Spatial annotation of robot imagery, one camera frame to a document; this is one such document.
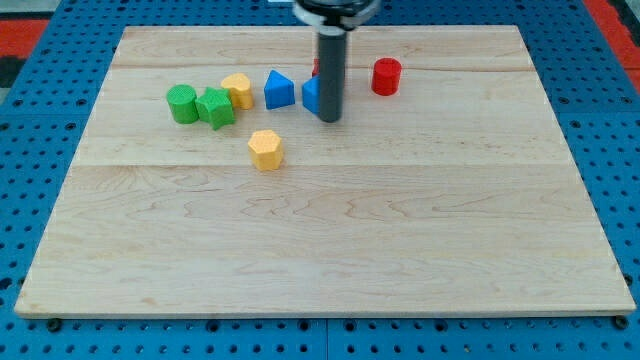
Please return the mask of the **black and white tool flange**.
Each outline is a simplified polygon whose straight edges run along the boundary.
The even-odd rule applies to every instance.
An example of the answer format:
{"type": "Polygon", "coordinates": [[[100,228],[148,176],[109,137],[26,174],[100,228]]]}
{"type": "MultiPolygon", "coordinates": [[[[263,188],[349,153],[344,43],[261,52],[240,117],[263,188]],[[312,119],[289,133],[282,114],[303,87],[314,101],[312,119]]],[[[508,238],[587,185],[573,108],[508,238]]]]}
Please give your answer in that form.
{"type": "Polygon", "coordinates": [[[294,15],[318,30],[354,30],[376,15],[380,7],[381,0],[293,1],[294,15]]]}

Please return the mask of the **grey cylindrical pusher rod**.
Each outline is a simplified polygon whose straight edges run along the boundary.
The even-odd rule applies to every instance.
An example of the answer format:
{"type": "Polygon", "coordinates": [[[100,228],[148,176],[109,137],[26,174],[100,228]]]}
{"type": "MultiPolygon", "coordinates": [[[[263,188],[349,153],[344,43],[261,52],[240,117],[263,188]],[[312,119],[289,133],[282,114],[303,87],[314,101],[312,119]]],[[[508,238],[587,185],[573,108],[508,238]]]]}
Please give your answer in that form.
{"type": "Polygon", "coordinates": [[[318,33],[319,100],[318,117],[327,123],[342,117],[347,33],[342,29],[318,33]]]}

